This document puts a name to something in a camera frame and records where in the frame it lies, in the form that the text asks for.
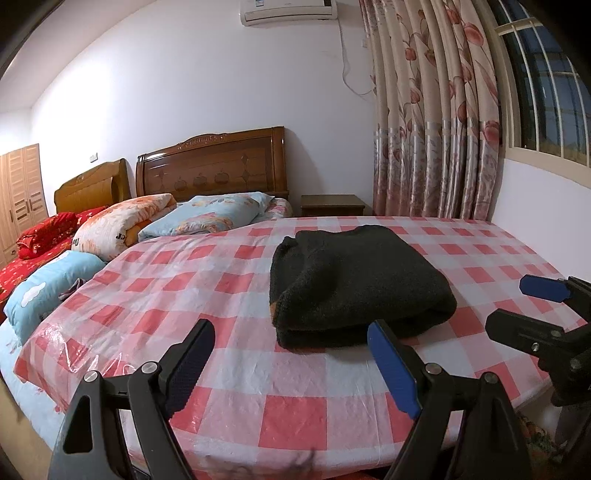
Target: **metal bolt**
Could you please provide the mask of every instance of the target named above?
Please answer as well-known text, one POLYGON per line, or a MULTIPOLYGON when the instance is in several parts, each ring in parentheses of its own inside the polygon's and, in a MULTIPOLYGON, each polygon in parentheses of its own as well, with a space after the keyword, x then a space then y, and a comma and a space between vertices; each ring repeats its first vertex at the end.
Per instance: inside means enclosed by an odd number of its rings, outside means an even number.
POLYGON ((84 374, 84 381, 85 382, 94 382, 98 376, 99 376, 98 373, 96 373, 94 370, 91 370, 90 372, 86 372, 84 374))
POLYGON ((486 383, 497 383, 499 381, 499 377, 497 377, 493 372, 486 372, 484 374, 484 381, 486 383))
POLYGON ((579 368, 581 368, 581 362, 579 361, 578 358, 571 358, 570 359, 570 369, 571 370, 578 370, 579 368))
POLYGON ((443 371, 440 365, 437 364, 427 364, 425 365, 425 372, 431 375, 439 375, 443 371))
POLYGON ((142 365, 142 372, 145 374, 153 374, 158 369, 156 362, 146 362, 142 365))

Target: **air conditioner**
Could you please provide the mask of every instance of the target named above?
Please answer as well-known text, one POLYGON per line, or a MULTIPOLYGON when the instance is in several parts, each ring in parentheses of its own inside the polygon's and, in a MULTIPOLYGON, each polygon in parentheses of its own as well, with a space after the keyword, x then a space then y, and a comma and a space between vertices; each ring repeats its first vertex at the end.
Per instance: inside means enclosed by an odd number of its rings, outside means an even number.
POLYGON ((242 0, 246 26, 279 20, 336 20, 336 0, 242 0))

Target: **wardrobe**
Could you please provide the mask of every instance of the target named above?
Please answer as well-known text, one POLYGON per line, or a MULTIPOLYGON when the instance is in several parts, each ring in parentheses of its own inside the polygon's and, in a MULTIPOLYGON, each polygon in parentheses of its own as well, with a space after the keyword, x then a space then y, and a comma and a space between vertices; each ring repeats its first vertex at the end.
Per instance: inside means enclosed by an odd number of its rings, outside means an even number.
POLYGON ((21 232, 47 216, 39 144, 0 156, 0 267, 17 257, 21 232))

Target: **floral curtain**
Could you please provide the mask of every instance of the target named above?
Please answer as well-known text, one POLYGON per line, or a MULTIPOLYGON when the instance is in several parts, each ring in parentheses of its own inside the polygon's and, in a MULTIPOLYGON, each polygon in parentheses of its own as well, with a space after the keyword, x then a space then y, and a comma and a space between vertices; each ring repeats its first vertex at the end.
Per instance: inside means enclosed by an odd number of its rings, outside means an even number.
POLYGON ((377 98, 374 213, 486 219, 496 79, 471 0, 359 0, 377 98))

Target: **wooden headboard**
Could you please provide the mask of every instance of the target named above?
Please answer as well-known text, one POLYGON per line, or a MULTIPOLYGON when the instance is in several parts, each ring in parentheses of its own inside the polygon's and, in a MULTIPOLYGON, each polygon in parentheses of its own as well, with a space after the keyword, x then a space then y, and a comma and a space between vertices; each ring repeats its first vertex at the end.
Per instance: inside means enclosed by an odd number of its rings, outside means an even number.
POLYGON ((138 196, 265 192, 287 199, 283 127, 206 134, 138 157, 138 196))
POLYGON ((53 199, 57 213, 79 213, 131 198, 125 159, 106 162, 65 182, 53 199))

